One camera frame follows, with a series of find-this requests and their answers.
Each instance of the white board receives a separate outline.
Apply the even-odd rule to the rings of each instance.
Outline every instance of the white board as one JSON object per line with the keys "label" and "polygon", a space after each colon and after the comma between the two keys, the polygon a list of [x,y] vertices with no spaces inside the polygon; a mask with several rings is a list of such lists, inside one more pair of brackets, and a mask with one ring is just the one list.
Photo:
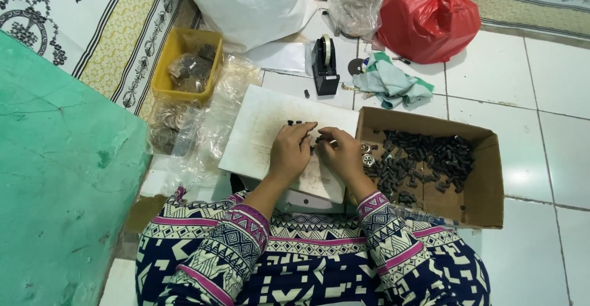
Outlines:
{"label": "white board", "polygon": [[[310,132],[314,144],[319,136],[317,130],[327,126],[354,136],[359,113],[250,85],[219,169],[262,180],[269,172],[274,139],[288,120],[317,121],[317,128]],[[335,203],[342,203],[344,198],[343,182],[321,162],[317,153],[291,188]]]}

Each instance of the hand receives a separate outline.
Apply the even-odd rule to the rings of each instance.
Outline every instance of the hand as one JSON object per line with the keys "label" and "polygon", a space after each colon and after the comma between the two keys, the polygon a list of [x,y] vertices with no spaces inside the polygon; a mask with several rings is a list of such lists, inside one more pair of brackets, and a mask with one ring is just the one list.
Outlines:
{"label": "hand", "polygon": [[270,151],[269,177],[284,182],[288,187],[305,170],[310,159],[312,136],[307,134],[316,128],[317,122],[283,126],[278,131]]}
{"label": "hand", "polygon": [[360,141],[338,128],[322,128],[319,149],[338,177],[355,195],[360,203],[371,192],[377,190],[365,175],[360,154]]}

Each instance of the red plastic bag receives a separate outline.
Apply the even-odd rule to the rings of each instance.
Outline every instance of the red plastic bag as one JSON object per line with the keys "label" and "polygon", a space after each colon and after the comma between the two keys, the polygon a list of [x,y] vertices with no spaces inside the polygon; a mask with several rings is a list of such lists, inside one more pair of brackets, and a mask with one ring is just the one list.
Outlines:
{"label": "red plastic bag", "polygon": [[383,0],[379,40],[420,64],[449,61],[482,25],[471,0]]}

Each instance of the left hand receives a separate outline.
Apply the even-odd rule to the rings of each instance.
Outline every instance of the left hand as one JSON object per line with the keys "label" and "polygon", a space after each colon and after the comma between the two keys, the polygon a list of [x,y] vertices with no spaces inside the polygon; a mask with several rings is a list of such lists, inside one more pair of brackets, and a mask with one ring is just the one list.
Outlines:
{"label": "left hand", "polygon": [[269,177],[284,182],[286,187],[299,178],[310,159],[312,136],[307,133],[316,126],[317,121],[314,121],[285,125],[278,131],[270,151]]}

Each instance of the person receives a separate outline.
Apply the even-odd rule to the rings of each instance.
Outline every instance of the person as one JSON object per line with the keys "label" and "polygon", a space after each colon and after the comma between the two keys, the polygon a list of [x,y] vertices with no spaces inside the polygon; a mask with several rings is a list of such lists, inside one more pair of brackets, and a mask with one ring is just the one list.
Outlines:
{"label": "person", "polygon": [[168,199],[140,237],[140,306],[491,304],[481,258],[452,229],[395,216],[364,174],[360,142],[343,130],[320,129],[317,147],[358,217],[274,209],[306,168],[316,126],[279,131],[252,192],[182,204],[179,188]]}

